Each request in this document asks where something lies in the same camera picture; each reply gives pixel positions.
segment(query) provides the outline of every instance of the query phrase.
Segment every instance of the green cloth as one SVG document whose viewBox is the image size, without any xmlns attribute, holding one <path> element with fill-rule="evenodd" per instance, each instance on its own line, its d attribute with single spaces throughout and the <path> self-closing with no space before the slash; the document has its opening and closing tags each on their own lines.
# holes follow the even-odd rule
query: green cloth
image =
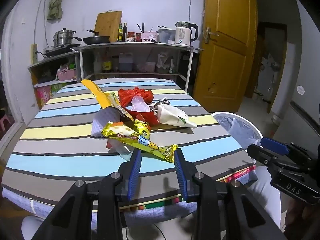
<svg viewBox="0 0 320 240">
<path fill-rule="evenodd" d="M 62 17 L 62 0 L 50 0 L 47 20 L 58 20 Z"/>
</svg>

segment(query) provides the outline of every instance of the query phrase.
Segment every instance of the frying pan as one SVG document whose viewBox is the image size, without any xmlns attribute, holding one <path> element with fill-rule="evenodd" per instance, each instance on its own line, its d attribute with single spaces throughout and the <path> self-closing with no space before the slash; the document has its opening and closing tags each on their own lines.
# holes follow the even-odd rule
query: frying pan
<svg viewBox="0 0 320 240">
<path fill-rule="evenodd" d="M 99 36 L 99 32 L 95 32 L 92 29 L 87 30 L 88 32 L 94 33 L 94 36 L 83 38 L 83 41 L 87 45 L 99 44 L 99 43 L 109 43 L 110 36 Z"/>
</svg>

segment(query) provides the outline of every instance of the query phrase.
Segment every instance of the pot handle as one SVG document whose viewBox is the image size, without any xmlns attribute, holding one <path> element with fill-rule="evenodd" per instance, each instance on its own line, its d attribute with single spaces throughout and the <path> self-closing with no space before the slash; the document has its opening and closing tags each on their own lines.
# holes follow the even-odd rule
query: pot handle
<svg viewBox="0 0 320 240">
<path fill-rule="evenodd" d="M 95 31 L 93 31 L 92 29 L 87 30 L 87 32 L 91 32 L 91 33 L 93 33 L 95 36 L 96 36 L 96 35 L 99 35 L 99 32 L 95 32 Z"/>
<path fill-rule="evenodd" d="M 78 37 L 72 37 L 73 39 L 76 39 L 77 41 L 82 41 L 81 38 L 78 38 Z"/>
<path fill-rule="evenodd" d="M 191 39 L 190 41 L 196 41 L 198 39 L 198 25 L 190 23 L 190 29 L 191 28 L 195 28 L 196 29 L 196 34 L 195 34 L 195 37 L 193 39 Z"/>
</svg>

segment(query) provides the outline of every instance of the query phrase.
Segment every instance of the door handle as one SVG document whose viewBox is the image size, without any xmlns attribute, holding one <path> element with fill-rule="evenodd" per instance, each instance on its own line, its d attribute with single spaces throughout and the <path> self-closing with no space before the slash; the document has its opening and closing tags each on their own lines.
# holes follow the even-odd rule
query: door handle
<svg viewBox="0 0 320 240">
<path fill-rule="evenodd" d="M 217 33 L 212 33 L 212 32 L 211 32 L 211 28 L 210 28 L 210 27 L 207 27 L 206 30 L 205 30 L 205 37 L 204 37 L 204 43 L 205 43 L 205 44 L 209 44 L 210 35 L 214 35 L 214 36 L 219 37 L 219 34 L 217 34 Z"/>
</svg>

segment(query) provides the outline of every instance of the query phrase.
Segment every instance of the person's leg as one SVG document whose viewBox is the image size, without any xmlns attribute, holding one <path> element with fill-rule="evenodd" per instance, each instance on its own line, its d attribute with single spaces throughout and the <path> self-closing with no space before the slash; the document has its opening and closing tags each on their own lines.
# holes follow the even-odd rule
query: person's leg
<svg viewBox="0 0 320 240">
<path fill-rule="evenodd" d="M 258 180 L 248 190 L 257 199 L 260 205 L 268 212 L 270 217 L 280 227 L 281 201 L 280 191 L 270 185 L 271 175 L 266 166 L 256 168 Z"/>
<path fill-rule="evenodd" d="M 21 232 L 24 240 L 31 240 L 44 220 L 35 216 L 25 217 L 21 224 Z"/>
</svg>

